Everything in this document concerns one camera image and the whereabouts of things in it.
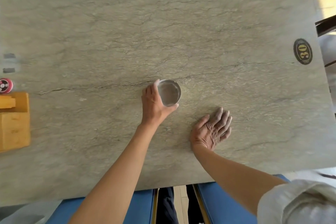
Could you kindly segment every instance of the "blue chair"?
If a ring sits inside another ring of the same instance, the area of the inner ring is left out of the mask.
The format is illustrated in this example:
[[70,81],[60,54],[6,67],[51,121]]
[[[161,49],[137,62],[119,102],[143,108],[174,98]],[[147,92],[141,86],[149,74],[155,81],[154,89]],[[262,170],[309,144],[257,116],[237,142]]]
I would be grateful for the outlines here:
[[[289,182],[283,175],[276,176]],[[193,186],[205,224],[257,224],[257,218],[233,200],[216,182]]]
[[[84,197],[63,200],[46,224],[67,224],[83,200]],[[124,224],[155,223],[157,200],[157,189],[134,192]]]

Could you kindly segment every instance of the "leg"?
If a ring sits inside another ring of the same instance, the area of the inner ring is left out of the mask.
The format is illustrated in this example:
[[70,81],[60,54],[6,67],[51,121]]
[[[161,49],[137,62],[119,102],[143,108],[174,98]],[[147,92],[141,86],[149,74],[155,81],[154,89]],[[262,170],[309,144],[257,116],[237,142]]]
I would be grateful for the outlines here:
[[157,224],[179,224],[174,207],[173,187],[159,189],[157,199]]
[[196,194],[193,188],[193,185],[187,185],[187,195],[189,199],[188,206],[188,219],[189,224],[200,224],[204,223],[203,216],[201,213],[200,206],[198,204]]

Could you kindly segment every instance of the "orange wooden box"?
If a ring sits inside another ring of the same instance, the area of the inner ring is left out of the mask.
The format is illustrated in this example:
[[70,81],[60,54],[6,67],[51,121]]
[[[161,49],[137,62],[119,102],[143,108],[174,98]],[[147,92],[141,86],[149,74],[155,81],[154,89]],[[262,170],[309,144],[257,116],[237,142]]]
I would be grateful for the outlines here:
[[29,98],[26,92],[0,95],[0,152],[30,145]]

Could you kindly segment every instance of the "wrinkled hand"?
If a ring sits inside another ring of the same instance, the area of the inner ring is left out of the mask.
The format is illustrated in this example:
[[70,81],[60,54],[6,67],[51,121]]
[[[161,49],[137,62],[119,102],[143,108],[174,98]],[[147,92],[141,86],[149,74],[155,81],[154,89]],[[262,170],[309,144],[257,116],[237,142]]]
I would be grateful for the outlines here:
[[209,150],[214,150],[219,142],[228,138],[232,121],[232,116],[229,114],[229,111],[223,112],[221,107],[211,119],[208,114],[201,118],[191,132],[191,149],[194,150],[195,145],[202,145]]
[[153,84],[142,90],[141,124],[159,126],[168,115],[179,107],[179,104],[173,106],[163,105],[158,91],[158,82],[159,80],[156,80]]

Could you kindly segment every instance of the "white shirt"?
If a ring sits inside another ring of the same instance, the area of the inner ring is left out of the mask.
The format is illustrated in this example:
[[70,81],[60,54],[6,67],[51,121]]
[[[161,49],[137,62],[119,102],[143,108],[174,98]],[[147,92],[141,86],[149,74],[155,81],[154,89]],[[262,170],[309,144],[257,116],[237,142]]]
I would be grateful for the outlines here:
[[258,224],[336,224],[336,188],[324,182],[293,180],[264,194]]

